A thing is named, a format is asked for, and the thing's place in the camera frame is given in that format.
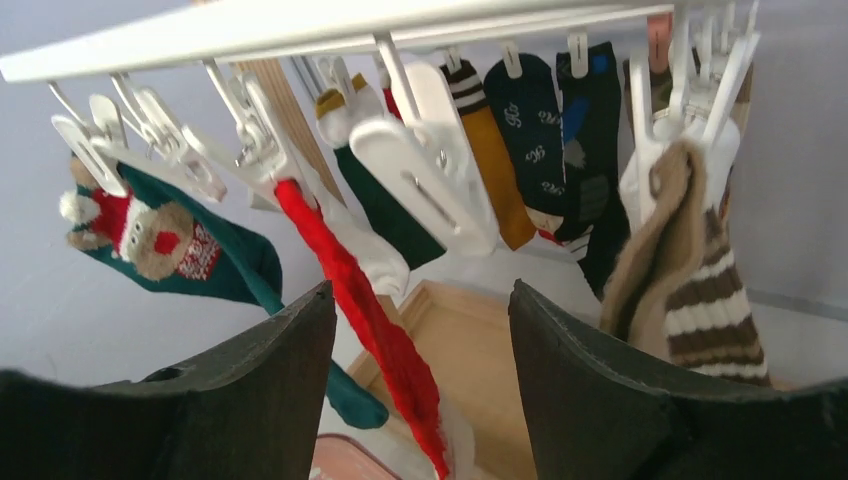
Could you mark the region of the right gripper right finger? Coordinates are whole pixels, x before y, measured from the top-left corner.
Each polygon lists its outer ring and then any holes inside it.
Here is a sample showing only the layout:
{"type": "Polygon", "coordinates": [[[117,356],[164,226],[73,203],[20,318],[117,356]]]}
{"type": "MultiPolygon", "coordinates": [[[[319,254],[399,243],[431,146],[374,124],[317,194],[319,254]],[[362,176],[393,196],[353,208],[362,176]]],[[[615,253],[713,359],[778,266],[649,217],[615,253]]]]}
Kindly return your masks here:
{"type": "Polygon", "coordinates": [[[510,333],[541,479],[843,479],[847,383],[794,391],[701,375],[516,281],[510,333]]]}

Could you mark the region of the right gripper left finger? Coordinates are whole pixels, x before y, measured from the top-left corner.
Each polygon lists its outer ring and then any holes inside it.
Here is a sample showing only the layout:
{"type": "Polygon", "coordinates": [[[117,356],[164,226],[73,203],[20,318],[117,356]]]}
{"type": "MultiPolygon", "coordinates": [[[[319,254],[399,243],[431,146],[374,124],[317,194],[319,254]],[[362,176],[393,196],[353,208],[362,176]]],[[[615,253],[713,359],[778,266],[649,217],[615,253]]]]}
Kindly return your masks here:
{"type": "Polygon", "coordinates": [[[329,283],[139,382],[1,374],[5,479],[305,479],[335,338],[329,283]]]}

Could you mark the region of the pink plastic laundry basket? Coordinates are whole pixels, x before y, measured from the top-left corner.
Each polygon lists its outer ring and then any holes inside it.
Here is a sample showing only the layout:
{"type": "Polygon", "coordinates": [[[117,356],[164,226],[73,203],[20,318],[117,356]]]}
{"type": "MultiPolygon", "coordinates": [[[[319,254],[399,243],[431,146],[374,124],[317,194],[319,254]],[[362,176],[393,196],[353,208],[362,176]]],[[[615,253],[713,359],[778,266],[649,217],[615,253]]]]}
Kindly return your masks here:
{"type": "Polygon", "coordinates": [[[400,477],[353,438],[336,433],[316,438],[310,480],[399,480],[400,477]]]}

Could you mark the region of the red fuzzy sock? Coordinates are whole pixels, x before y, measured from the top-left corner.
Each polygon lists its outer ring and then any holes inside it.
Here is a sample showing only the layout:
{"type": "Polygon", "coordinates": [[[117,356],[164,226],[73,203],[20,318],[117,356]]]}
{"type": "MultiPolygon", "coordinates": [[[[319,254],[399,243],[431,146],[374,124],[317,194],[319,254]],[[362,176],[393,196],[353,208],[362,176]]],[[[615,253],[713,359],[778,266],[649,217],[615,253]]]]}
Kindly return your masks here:
{"type": "Polygon", "coordinates": [[[451,474],[441,432],[437,384],[412,340],[391,322],[356,259],[339,242],[319,211],[308,206],[294,180],[277,183],[275,196],[331,281],[336,303],[366,351],[376,360],[396,410],[402,415],[436,476],[451,474]]]}

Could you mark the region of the brown striped sock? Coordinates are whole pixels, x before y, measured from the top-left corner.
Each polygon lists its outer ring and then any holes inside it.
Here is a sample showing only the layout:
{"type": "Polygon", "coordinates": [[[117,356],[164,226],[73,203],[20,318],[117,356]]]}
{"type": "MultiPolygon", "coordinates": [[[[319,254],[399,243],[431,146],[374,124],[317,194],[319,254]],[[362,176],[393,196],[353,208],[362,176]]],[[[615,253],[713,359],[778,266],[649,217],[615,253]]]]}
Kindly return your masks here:
{"type": "Polygon", "coordinates": [[[702,148],[672,142],[648,179],[656,206],[618,256],[600,329],[702,375],[772,386],[727,223],[707,202],[702,148]]]}

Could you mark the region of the dark green reindeer sock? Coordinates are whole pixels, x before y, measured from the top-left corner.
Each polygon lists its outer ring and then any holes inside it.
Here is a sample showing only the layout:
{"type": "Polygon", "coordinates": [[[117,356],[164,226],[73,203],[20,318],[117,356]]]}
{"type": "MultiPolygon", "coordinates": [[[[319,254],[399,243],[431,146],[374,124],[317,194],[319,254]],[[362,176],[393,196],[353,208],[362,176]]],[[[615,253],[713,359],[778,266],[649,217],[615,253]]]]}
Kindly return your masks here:
{"type": "Polygon", "coordinates": [[[67,243],[154,293],[283,310],[283,270],[264,236],[208,210],[180,189],[119,165],[125,196],[108,193],[77,155],[59,211],[67,243]]]}

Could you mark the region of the mustard yellow sock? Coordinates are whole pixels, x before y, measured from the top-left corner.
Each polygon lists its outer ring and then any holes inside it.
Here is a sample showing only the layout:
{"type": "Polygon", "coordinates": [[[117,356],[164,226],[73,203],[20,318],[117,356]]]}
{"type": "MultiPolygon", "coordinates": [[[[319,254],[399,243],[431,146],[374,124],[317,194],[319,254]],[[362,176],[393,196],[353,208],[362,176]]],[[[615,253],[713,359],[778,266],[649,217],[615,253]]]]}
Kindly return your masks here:
{"type": "Polygon", "coordinates": [[[511,250],[517,250],[536,235],[520,195],[513,164],[485,95],[477,71],[467,60],[457,66],[440,66],[462,121],[499,232],[511,250]]]}

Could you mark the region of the green dotted sock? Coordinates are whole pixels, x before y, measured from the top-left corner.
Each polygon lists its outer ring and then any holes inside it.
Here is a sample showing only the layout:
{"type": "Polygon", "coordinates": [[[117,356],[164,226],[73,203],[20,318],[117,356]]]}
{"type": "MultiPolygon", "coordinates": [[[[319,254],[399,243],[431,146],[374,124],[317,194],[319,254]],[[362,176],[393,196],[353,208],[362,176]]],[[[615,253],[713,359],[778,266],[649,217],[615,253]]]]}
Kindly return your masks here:
{"type": "Polygon", "coordinates": [[[394,247],[415,270],[445,254],[443,246],[391,195],[352,152],[349,137],[353,126],[388,111],[362,74],[351,79],[354,95],[344,98],[336,88],[325,90],[314,111],[319,133],[333,149],[344,180],[362,206],[371,228],[394,247]]]}

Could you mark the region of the navy lettered sock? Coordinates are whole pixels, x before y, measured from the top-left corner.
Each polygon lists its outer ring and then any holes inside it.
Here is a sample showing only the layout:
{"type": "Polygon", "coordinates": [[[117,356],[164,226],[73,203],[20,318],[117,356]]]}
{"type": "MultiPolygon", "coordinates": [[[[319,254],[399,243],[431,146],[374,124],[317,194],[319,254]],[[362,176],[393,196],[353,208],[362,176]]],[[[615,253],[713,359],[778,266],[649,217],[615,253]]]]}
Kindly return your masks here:
{"type": "Polygon", "coordinates": [[[566,210],[561,116],[550,66],[536,55],[519,53],[521,69],[510,75],[505,60],[486,74],[484,92],[512,162],[528,215],[552,239],[566,210]]]}

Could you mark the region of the black patterned sock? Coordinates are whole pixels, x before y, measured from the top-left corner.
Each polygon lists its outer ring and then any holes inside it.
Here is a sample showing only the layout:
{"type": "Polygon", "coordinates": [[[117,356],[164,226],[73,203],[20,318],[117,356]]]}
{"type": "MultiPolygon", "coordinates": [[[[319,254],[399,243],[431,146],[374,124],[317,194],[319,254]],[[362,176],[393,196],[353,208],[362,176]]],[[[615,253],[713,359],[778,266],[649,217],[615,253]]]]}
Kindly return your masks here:
{"type": "Polygon", "coordinates": [[[565,193],[563,223],[555,238],[567,244],[590,289],[602,299],[629,235],[618,192],[622,90],[613,44],[591,46],[587,55],[589,70],[581,78],[571,72],[571,54],[556,56],[565,193]]]}

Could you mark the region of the wooden hanger rack frame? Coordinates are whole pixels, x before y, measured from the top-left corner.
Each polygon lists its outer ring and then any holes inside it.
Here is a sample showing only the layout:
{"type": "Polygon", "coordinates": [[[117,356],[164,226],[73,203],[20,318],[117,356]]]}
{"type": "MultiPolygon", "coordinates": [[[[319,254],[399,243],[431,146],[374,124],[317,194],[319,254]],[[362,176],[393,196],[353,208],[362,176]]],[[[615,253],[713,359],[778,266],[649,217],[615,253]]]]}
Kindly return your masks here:
{"type": "MultiPolygon", "coordinates": [[[[253,72],[261,86],[270,90],[275,111],[298,148],[305,148],[307,161],[330,193],[358,221],[367,220],[358,200],[345,186],[340,189],[339,172],[329,158],[328,147],[320,146],[317,130],[308,123],[299,100],[277,59],[241,61],[230,65],[239,73],[253,72]]],[[[509,329],[508,303],[512,280],[495,278],[507,274],[528,252],[510,251],[502,242],[487,257],[450,257],[424,266],[410,277],[404,295],[381,297],[388,302],[390,319],[410,333],[427,361],[435,380],[446,389],[475,434],[475,469],[471,479],[537,479],[532,447],[521,404],[516,365],[509,329]]],[[[360,386],[389,403],[388,390],[376,362],[364,351],[346,367],[360,386]]],[[[399,414],[393,413],[386,427],[359,436],[379,455],[391,460],[405,479],[428,479],[411,431],[399,414]]]]}

